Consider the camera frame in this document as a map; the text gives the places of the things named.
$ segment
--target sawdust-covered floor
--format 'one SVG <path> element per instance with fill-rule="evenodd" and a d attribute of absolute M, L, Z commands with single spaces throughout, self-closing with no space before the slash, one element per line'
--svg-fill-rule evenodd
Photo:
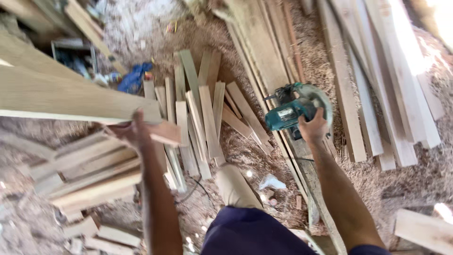
<path fill-rule="evenodd" d="M 380 172 L 373 159 L 362 163 L 350 163 L 345 152 L 342 124 L 334 89 L 334 75 L 330 69 L 328 53 L 324 44 L 323 31 L 317 10 L 303 16 L 299 0 L 291 0 L 292 16 L 299 50 L 307 79 L 316 83 L 330 97 L 335 109 L 335 146 L 341 157 L 340 165 L 350 177 L 373 218 L 381 237 L 391 248 L 398 247 L 398 239 L 392 235 L 394 213 L 399 208 L 415 211 L 430 211 L 436 202 L 453 204 L 453 135 L 452 135 L 452 64 L 453 57 L 429 33 L 415 28 L 430 69 L 433 90 L 441 99 L 446 116 L 437 122 L 442 145 L 432 150 L 416 146 L 419 165 L 389 172 Z M 224 82 L 235 80 L 246 99 L 261 120 L 264 119 L 259 104 L 249 85 L 239 56 L 233 46 L 225 24 L 212 16 L 205 22 L 195 22 L 181 0 L 115 0 L 106 1 L 106 28 L 104 41 L 117 53 L 126 66 L 155 59 L 153 73 L 156 85 L 163 86 L 166 76 L 173 77 L 173 52 L 190 49 L 198 67 L 204 50 L 222 53 L 219 79 Z M 166 26 L 178 20 L 178 31 L 167 34 Z M 103 73 L 112 71 L 108 62 L 100 57 Z M 0 126 L 22 134 L 30 139 L 57 148 L 83 137 L 95 125 L 83 122 L 0 118 Z M 257 188 L 260 179 L 272 173 L 283 181 L 288 189 L 277 191 L 278 205 L 266 206 L 266 211 L 287 227 L 305 227 L 306 205 L 301 211 L 295 209 L 297 187 L 274 140 L 277 148 L 270 155 L 263 154 L 252 139 L 243 139 L 232 128 L 222 124 L 221 146 L 229 162 L 238 163 L 242 171 L 252 170 L 249 182 Z M 36 162 L 37 158 L 24 154 L 8 145 L 0 144 L 0 178 L 6 184 L 1 192 L 0 253 L 6 254 L 65 254 L 65 240 L 60 226 L 53 219 L 53 208 L 34 195 L 32 182 L 24 178 L 14 166 Z M 195 187 L 194 180 L 186 176 L 189 191 Z M 201 181 L 209 196 L 197 187 L 193 194 L 177 205 L 183 236 L 190 236 L 196 248 L 200 248 L 204 231 L 215 217 L 221 199 L 217 195 L 214 180 Z M 186 194 L 175 194 L 182 201 Z M 141 215 L 136 206 L 116 201 L 94 209 L 102 221 L 125 228 L 140 229 Z M 321 227 L 312 229 L 314 234 L 325 234 Z"/>

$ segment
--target teal circular saw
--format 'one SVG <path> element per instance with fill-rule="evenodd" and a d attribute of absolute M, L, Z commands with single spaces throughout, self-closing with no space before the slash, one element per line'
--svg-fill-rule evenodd
<path fill-rule="evenodd" d="M 324 108 L 324 119 L 330 128 L 333 120 L 332 105 L 324 91 L 311 84 L 293 83 L 275 91 L 275 95 L 265 100 L 276 98 L 280 106 L 270 110 L 265 117 L 267 127 L 272 131 L 291 129 L 293 138 L 301 138 L 298 118 L 302 114 L 305 121 L 311 121 L 317 107 Z"/>

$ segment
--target leg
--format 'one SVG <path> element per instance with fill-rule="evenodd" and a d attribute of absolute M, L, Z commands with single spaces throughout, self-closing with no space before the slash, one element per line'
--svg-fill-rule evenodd
<path fill-rule="evenodd" d="M 264 210 L 263 205 L 235 165 L 223 164 L 217 173 L 216 183 L 225 205 Z"/>

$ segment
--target forearm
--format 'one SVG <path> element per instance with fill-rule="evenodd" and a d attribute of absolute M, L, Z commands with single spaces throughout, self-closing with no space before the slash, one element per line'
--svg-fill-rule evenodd
<path fill-rule="evenodd" d="M 349 251 L 361 244 L 385 248 L 371 214 L 321 141 L 310 144 L 327 209 Z"/>
<path fill-rule="evenodd" d="M 148 253 L 154 255 L 183 253 L 183 241 L 178 224 L 178 213 L 173 196 L 167 188 L 158 164 L 156 144 L 140 149 L 142 159 L 142 210 Z"/>

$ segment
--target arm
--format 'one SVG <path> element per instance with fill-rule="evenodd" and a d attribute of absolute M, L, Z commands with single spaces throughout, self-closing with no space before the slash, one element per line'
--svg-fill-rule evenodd
<path fill-rule="evenodd" d="M 357 245 L 376 245 L 385 249 L 371 214 L 323 145 L 327 133 L 323 109 L 318 108 L 315 118 L 308 123 L 303 116 L 299 117 L 299 129 L 312 151 L 324 201 L 347 251 Z"/>
<path fill-rule="evenodd" d="M 132 123 L 127 127 L 109 128 L 135 147 L 142 160 L 143 229 L 148 254 L 182 255 L 183 239 L 179 230 L 178 212 L 162 177 L 164 166 L 156 164 L 161 161 L 158 156 L 162 156 L 161 150 L 164 148 L 151 140 L 147 124 L 143 121 L 143 111 L 137 110 Z"/>

